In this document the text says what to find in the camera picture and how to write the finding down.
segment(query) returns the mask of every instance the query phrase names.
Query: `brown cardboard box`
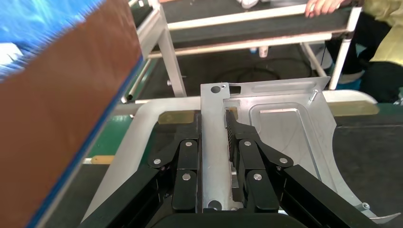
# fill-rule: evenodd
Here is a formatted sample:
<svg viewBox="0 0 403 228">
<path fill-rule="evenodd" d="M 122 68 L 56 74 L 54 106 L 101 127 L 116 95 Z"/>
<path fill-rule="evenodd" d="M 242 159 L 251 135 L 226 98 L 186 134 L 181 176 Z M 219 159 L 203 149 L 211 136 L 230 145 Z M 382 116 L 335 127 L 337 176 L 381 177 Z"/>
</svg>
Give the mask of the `brown cardboard box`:
<svg viewBox="0 0 403 228">
<path fill-rule="evenodd" d="M 0 227 L 35 224 L 34 214 L 67 167 L 81 162 L 86 140 L 139 60 L 127 1 L 106 0 L 0 83 Z"/>
</svg>

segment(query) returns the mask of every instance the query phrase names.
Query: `yellow jacket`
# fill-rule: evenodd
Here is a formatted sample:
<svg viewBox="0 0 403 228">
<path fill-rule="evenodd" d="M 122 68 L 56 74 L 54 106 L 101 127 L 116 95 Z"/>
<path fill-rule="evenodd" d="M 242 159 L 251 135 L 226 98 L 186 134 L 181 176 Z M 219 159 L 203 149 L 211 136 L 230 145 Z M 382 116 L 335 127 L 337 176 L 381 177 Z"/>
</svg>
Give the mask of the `yellow jacket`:
<svg viewBox="0 0 403 228">
<path fill-rule="evenodd" d="M 365 0 L 364 12 L 392 27 L 371 61 L 387 61 L 403 66 L 403 0 Z"/>
</svg>

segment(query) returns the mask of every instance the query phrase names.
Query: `blue cover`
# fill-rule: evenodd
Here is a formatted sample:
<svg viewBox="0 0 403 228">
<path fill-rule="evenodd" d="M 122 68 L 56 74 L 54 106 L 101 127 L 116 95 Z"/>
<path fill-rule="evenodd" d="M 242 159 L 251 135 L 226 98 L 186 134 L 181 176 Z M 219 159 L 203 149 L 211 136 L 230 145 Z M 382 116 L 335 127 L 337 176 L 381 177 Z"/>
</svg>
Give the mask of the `blue cover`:
<svg viewBox="0 0 403 228">
<path fill-rule="evenodd" d="M 54 39 L 85 20 L 103 0 L 2 0 L 0 44 L 13 43 L 22 56 L 0 65 L 0 82 L 41 52 Z M 0 57 L 13 53 L 0 50 Z"/>
</svg>

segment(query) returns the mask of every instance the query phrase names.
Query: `conveyor belt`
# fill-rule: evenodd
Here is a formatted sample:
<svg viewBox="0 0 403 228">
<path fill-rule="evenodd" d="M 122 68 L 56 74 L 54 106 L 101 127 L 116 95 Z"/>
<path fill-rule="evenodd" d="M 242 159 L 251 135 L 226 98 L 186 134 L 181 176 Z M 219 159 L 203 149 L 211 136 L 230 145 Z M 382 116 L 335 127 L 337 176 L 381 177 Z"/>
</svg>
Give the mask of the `conveyor belt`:
<svg viewBox="0 0 403 228">
<path fill-rule="evenodd" d="M 243 9 L 236 0 L 174 0 L 162 3 L 168 23 L 216 17 L 234 13 L 273 9 L 306 4 L 308 0 L 273 0 L 259 2 L 251 9 Z"/>
<path fill-rule="evenodd" d="M 175 48 L 188 48 L 251 39 L 276 38 L 318 32 L 344 31 L 350 9 L 308 19 L 303 15 L 260 19 L 171 31 Z"/>
</svg>

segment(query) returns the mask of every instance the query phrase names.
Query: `person's hand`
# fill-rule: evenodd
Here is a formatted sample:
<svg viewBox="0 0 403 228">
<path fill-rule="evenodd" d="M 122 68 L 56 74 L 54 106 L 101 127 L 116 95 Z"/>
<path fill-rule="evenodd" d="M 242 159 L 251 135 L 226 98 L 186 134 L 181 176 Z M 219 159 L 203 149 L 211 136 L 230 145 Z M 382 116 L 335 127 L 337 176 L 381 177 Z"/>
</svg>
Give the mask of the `person's hand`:
<svg viewBox="0 0 403 228">
<path fill-rule="evenodd" d="M 309 0 L 305 8 L 305 16 L 312 18 L 321 14 L 333 13 L 345 1 L 351 0 Z"/>
</svg>

